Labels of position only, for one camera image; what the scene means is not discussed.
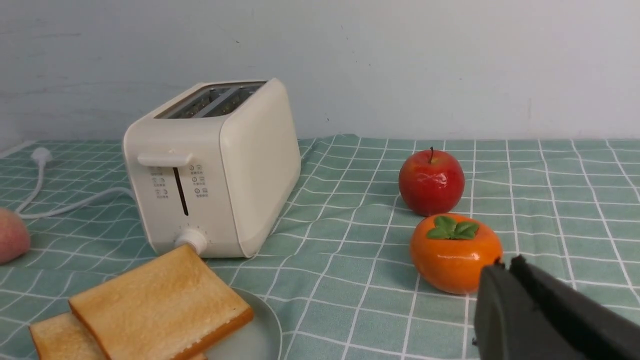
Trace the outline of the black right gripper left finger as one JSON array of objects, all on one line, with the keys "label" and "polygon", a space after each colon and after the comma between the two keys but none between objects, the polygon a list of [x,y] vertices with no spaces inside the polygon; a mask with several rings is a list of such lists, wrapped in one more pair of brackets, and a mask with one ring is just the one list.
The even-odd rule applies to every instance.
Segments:
[{"label": "black right gripper left finger", "polygon": [[637,360],[639,353],[580,353],[569,345],[502,264],[480,275],[474,315],[482,360]]}]

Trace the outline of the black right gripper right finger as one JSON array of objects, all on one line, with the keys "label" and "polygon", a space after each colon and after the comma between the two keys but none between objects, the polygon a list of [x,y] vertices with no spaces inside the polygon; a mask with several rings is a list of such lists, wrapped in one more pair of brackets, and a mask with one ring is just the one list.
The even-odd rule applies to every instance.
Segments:
[{"label": "black right gripper right finger", "polygon": [[562,339],[579,353],[638,353],[639,326],[518,255],[509,273]]}]

